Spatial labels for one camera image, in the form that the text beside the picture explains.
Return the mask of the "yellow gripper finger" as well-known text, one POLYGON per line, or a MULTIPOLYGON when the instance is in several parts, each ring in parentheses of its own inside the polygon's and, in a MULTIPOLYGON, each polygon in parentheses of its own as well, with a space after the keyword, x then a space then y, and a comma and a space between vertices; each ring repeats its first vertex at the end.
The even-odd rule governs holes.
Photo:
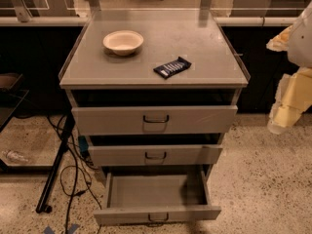
POLYGON ((271 107, 268 130, 280 135, 290 129, 312 105, 312 69, 300 67, 293 75, 284 74, 271 107))
POLYGON ((292 26, 289 26, 281 31, 278 35, 270 39, 266 44, 266 48, 274 52, 286 51, 289 48, 289 38, 292 28, 292 26))

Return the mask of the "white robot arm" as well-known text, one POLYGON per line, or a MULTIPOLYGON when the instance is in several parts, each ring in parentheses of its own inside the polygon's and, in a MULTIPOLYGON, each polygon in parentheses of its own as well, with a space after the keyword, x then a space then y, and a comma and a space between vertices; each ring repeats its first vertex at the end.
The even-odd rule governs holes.
POLYGON ((266 48, 286 51, 289 62, 298 66, 295 74, 282 76, 269 113, 267 128, 280 135, 312 106, 312 2, 292 25, 270 39, 266 48))

